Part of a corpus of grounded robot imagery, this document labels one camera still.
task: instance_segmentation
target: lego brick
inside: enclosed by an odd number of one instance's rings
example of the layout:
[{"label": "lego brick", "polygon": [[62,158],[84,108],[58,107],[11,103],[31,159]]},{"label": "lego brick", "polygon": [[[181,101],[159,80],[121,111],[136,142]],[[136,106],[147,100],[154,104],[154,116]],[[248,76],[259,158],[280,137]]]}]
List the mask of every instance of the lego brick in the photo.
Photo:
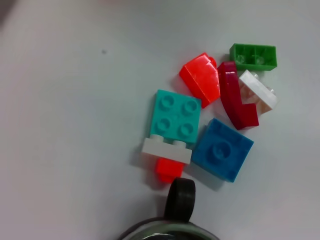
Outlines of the lego brick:
[{"label": "lego brick", "polygon": [[142,153],[159,158],[171,159],[183,164],[190,164],[192,151],[186,148],[186,143],[173,141],[173,144],[163,142],[164,138],[153,134],[150,138],[145,138]]},{"label": "lego brick", "polygon": [[185,64],[179,75],[192,95],[201,99],[202,108],[220,97],[217,63],[205,52]]},{"label": "lego brick", "polygon": [[238,70],[271,71],[277,67],[275,46],[235,43],[230,48],[230,61]]},{"label": "lego brick", "polygon": [[214,118],[195,147],[191,161],[233,183],[253,144],[252,140]]},{"label": "lego brick", "polygon": [[246,70],[239,77],[241,99],[246,103],[254,103],[259,114],[274,109],[278,103],[273,90],[269,90],[255,76]]},{"label": "lego brick", "polygon": [[218,67],[218,74],[221,101],[234,127],[240,130],[246,127],[259,126],[256,105],[254,103],[242,103],[235,62],[223,62]]},{"label": "lego brick", "polygon": [[155,172],[161,182],[171,184],[175,178],[181,177],[184,166],[184,163],[160,157],[156,161]]},{"label": "lego brick", "polygon": [[197,140],[200,112],[200,99],[158,90],[150,135],[193,144]]}]

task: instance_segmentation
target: teal 2x2 brick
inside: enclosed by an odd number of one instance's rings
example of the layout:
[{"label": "teal 2x2 brick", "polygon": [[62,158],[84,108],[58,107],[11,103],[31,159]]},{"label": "teal 2x2 brick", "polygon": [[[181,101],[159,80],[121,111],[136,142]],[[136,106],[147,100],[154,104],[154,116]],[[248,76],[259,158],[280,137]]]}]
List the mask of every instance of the teal 2x2 brick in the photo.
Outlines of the teal 2x2 brick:
[{"label": "teal 2x2 brick", "polygon": [[193,144],[197,140],[200,112],[200,99],[158,90],[150,135]]}]

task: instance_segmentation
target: white background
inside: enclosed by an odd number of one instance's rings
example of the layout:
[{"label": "white background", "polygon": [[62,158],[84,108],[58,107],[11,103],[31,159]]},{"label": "white background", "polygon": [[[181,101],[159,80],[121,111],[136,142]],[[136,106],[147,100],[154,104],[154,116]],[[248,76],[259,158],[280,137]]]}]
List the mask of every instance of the white background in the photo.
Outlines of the white background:
[{"label": "white background", "polygon": [[[112,240],[163,207],[140,156],[158,89],[233,43],[275,45],[280,103],[235,183],[197,166],[195,224],[222,240],[320,238],[320,2],[17,0],[0,33],[0,238]],[[220,100],[201,113],[230,122]]]}]

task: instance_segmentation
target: black rubber grip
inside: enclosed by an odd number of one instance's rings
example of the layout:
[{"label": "black rubber grip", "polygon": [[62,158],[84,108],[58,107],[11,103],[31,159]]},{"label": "black rubber grip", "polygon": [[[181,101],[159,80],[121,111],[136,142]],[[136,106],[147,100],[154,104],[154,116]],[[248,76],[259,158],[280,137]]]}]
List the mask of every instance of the black rubber grip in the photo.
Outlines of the black rubber grip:
[{"label": "black rubber grip", "polygon": [[171,184],[166,199],[164,218],[189,222],[196,201],[196,185],[191,179],[177,177]]}]

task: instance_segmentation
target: blue lego brick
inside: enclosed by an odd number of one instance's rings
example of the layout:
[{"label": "blue lego brick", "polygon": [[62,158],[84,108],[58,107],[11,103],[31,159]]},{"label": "blue lego brick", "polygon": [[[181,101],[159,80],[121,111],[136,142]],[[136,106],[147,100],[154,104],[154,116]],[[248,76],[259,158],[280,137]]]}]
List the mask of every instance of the blue lego brick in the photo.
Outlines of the blue lego brick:
[{"label": "blue lego brick", "polygon": [[192,153],[191,161],[234,182],[254,142],[214,118]]}]

